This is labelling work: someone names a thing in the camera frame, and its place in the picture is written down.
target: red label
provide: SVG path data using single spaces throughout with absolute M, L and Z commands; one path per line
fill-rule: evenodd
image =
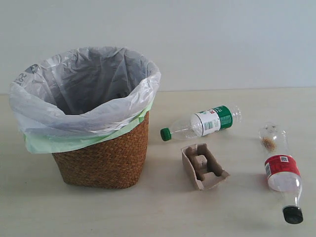
M 292 172 L 300 175 L 296 161 L 291 156 L 277 155 L 270 157 L 265 162 L 267 177 L 280 172 Z

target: pulp cardboard insert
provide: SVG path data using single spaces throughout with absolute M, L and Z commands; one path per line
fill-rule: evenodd
M 229 176 L 205 143 L 193 144 L 181 151 L 184 169 L 196 189 L 211 189 Z

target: white plastic bag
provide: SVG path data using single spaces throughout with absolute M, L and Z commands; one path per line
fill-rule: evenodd
M 11 84 L 10 106 L 26 135 L 105 136 L 150 105 L 160 76 L 135 51 L 79 48 L 21 73 Z

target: plastic bottle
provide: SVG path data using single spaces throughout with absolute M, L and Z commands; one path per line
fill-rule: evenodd
M 169 128 L 163 128 L 160 134 L 163 141 L 170 139 L 186 140 L 229 128 L 240 121 L 241 112 L 238 106 L 229 108 L 219 106 L 214 109 L 183 116 Z
M 286 133 L 278 125 L 268 122 L 259 130 L 259 136 L 266 155 L 268 185 L 282 194 L 285 221 L 299 224 L 303 221 L 299 206 L 302 180 L 296 161 L 289 155 Z

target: table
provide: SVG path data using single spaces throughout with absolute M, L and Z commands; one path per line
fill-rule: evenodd
M 181 115 L 236 104 L 240 125 L 188 141 L 163 142 L 159 131 Z M 66 185 L 51 154 L 30 154 L 0 96 L 1 237 L 315 236 L 316 88 L 159 92 L 139 182 L 126 190 Z M 304 222 L 287 224 L 269 191 L 258 129 L 271 120 L 288 132 L 303 179 Z M 231 176 L 194 190 L 180 149 L 207 143 Z

